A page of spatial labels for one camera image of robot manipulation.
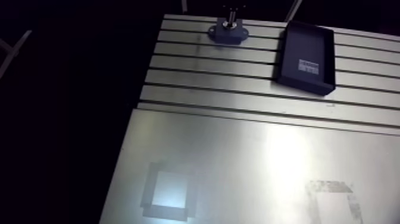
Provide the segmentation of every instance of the square outline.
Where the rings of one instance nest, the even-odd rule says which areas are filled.
[[[345,183],[339,181],[310,181],[306,187],[308,199],[310,202],[310,217],[311,224],[321,224],[320,212],[318,209],[317,193],[331,192],[331,193],[347,193],[347,202],[353,220],[359,224],[363,224],[361,217],[361,207],[353,193],[353,190]]]
[[[157,184],[158,172],[170,172],[188,175],[185,208],[153,205],[153,196]],[[177,166],[169,166],[165,163],[150,163],[149,171],[143,190],[140,206],[143,207],[142,215],[160,219],[187,221],[188,217],[194,217],[196,212],[197,184],[190,169],[179,169]]]

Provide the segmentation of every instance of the black tray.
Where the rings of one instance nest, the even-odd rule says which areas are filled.
[[[318,95],[329,94],[336,87],[333,31],[289,22],[280,65],[277,83]]]

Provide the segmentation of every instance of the label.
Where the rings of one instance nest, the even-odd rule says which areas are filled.
[[[320,74],[319,65],[310,61],[299,59],[299,70],[305,71],[312,74]]]

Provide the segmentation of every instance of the dark background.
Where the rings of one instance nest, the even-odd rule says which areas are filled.
[[[188,14],[224,16],[222,4],[188,0]],[[245,4],[242,18],[283,21],[292,1]],[[295,20],[400,35],[397,9],[304,0]],[[164,13],[180,14],[180,1],[0,3],[0,38],[33,30],[0,80],[0,219],[98,223]]]

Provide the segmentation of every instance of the metal table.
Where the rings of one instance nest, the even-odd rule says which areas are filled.
[[[337,89],[275,85],[284,23],[166,15],[100,223],[396,223],[400,37],[335,31]]]

